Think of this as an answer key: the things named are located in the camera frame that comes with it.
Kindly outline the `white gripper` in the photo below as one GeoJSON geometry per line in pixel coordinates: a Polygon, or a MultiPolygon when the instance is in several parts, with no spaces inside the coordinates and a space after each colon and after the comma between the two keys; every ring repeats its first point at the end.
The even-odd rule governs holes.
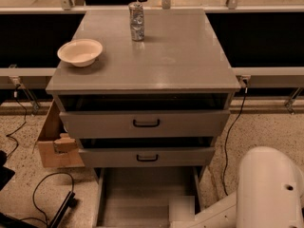
{"type": "Polygon", "coordinates": [[[175,196],[169,200],[170,228],[177,224],[195,219],[195,198],[193,196],[175,196]]]}

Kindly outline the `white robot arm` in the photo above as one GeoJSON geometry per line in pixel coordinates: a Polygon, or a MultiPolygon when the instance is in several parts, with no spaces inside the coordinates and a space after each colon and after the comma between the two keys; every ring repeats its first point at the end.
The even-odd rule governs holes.
{"type": "Polygon", "coordinates": [[[249,150],[241,159],[237,190],[170,228],[304,228],[304,173],[272,147],[249,150]]]}

